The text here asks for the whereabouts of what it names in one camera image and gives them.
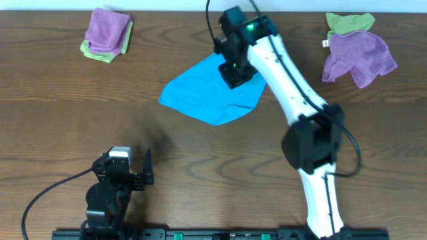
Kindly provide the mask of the blue microfiber cloth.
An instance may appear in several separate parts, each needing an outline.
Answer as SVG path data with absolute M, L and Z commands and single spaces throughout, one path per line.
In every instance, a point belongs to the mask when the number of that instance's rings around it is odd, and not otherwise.
M 163 89 L 158 102 L 210 125 L 223 125 L 253 111 L 264 92 L 266 81 L 259 74 L 243 85 L 230 89 L 218 67 L 222 55 L 211 54 Z

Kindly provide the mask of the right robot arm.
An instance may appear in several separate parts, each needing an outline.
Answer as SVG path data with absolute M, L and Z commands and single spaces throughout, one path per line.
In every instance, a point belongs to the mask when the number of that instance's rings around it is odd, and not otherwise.
M 225 61 L 219 71 L 230 89 L 260 74 L 278 100 L 289 125 L 282 151 L 301 177 L 308 207 L 307 226 L 318 239 L 336 238 L 344 223 L 338 211 L 334 173 L 344 114 L 329 106 L 290 59 L 276 27 L 265 16 L 248 19 L 239 7 L 218 20 L 224 34 L 214 51 Z

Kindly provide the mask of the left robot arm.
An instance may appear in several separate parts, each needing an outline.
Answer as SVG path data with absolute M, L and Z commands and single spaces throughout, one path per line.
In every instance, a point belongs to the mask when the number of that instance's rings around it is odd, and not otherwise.
M 98 183 L 86 193 L 87 220 L 81 224 L 80 239 L 137 239 L 138 233 L 124 219 L 134 191 L 154 184 L 151 151 L 147 150 L 141 173 L 130 173 L 131 148 L 112 147 L 93 162 Z

